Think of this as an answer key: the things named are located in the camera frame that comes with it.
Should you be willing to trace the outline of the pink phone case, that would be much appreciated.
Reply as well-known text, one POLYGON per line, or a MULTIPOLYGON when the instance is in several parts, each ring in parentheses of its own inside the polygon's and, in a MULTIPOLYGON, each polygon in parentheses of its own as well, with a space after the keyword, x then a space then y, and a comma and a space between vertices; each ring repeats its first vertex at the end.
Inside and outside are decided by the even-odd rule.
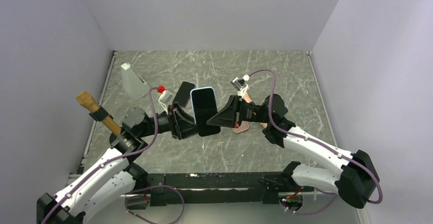
POLYGON ((234 133, 240 134, 249 130, 250 125, 247 121, 243 121, 237 128, 233 128, 234 133))

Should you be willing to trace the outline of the purple black phone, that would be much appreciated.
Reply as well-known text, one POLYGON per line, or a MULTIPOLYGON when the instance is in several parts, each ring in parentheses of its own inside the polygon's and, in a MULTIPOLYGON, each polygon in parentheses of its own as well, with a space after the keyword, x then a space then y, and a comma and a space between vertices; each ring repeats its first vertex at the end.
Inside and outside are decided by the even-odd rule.
POLYGON ((173 104, 177 103, 181 108, 185 108, 190 100, 190 92, 195 88, 195 84, 183 81, 173 98, 173 104))

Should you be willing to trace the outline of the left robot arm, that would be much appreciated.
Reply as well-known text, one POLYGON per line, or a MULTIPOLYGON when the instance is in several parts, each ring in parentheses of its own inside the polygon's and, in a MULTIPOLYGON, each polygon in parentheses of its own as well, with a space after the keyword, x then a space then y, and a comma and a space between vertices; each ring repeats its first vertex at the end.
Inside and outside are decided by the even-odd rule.
POLYGON ((143 137, 170 132, 176 139, 198 133, 195 119, 178 104, 149 117, 142 108, 130 109, 121 133, 110 136, 111 146, 97 162, 54 195, 45 193, 37 201, 37 223, 89 223, 108 204, 128 192, 141 193, 148 173, 134 163, 148 144, 143 137))

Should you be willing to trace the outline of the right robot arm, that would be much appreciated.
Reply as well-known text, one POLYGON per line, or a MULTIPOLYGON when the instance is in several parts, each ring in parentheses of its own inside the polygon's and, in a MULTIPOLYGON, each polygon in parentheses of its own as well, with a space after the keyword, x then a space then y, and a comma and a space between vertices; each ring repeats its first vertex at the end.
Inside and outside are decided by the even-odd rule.
POLYGON ((291 162, 281 173, 282 186, 288 191, 314 187, 335 193, 352 207, 362 209, 377 190, 378 173, 370 156, 358 150, 352 153, 330 145, 305 132, 286 119, 287 108, 281 96, 268 96, 261 105, 248 103, 238 95, 229 97, 221 111, 207 120, 209 126, 234 128, 244 121, 265 123, 262 130, 271 144, 297 151, 316 161, 321 168, 291 162))

